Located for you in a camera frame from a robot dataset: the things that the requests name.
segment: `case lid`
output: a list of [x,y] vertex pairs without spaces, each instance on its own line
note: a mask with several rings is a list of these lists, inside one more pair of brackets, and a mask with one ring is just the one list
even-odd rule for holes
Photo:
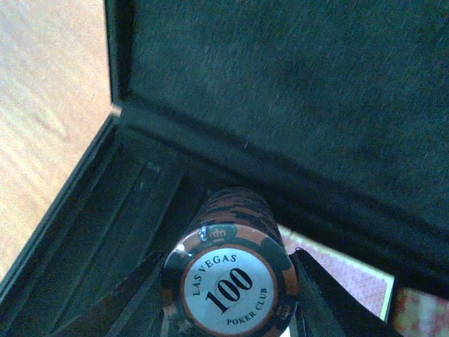
[[[234,157],[218,139],[286,163],[258,177],[288,167],[307,206],[351,219],[365,237],[422,245],[440,264],[447,256],[435,244],[449,240],[444,3],[107,0],[112,99],[122,125],[227,167]],[[323,186],[333,183],[344,192],[330,196]]]

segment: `poker chip label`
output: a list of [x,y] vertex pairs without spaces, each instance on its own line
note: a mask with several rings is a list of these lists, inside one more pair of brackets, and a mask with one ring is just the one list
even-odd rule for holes
[[248,333],[272,312],[276,279],[266,261],[237,248],[209,251],[185,270],[181,297],[187,315],[214,335]]

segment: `wooden surface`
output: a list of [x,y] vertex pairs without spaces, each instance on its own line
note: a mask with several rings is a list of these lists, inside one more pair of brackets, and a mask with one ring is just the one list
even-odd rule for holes
[[109,106],[102,0],[0,1],[0,279]]

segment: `poker chip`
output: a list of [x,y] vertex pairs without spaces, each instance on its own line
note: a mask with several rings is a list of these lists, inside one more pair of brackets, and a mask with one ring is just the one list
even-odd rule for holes
[[162,286],[179,336],[280,336],[297,305],[295,268],[272,212],[242,187],[201,207],[167,257]]

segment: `poker chip case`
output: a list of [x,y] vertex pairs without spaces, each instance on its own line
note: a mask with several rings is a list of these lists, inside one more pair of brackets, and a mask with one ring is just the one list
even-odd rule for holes
[[[180,42],[173,41],[172,53],[149,57],[172,35],[193,49],[212,48],[219,36],[231,41],[243,33],[225,19],[215,32],[205,26],[201,34],[190,33],[186,27],[200,27],[195,20],[208,11],[221,18],[229,8],[251,7],[253,1],[230,1],[229,8],[220,4],[217,10],[187,2],[106,0],[112,102],[121,107],[121,115],[107,118],[2,281],[0,332],[43,336],[86,312],[148,253],[167,255],[205,200],[231,186],[256,191],[278,223],[395,275],[401,286],[447,298],[447,232],[419,214],[381,202],[363,188],[323,178],[319,171],[223,127],[219,121],[231,123],[242,113],[236,107],[245,102],[232,102],[224,93],[206,99],[204,93],[212,90],[208,85],[221,90],[220,83],[208,82],[212,73],[223,71],[214,67],[217,55],[206,53],[207,63],[197,59],[189,64],[188,55],[176,51]],[[263,36],[280,39],[267,24],[280,20],[268,14],[275,5],[264,6],[263,20],[255,25],[272,30]],[[156,16],[166,25],[157,23]],[[182,29],[177,22],[184,23]],[[238,60],[250,48],[242,42],[232,57]],[[177,74],[189,78],[200,70],[203,82],[193,75],[182,86],[177,80]],[[151,83],[142,84],[148,76]],[[228,82],[238,77],[217,76]],[[255,78],[241,83],[236,90],[254,94]],[[197,95],[184,94],[186,88]],[[217,110],[217,104],[229,114]],[[191,113],[198,109],[211,115]],[[160,280],[155,280],[114,336],[129,336],[130,331],[149,335],[162,308]]]

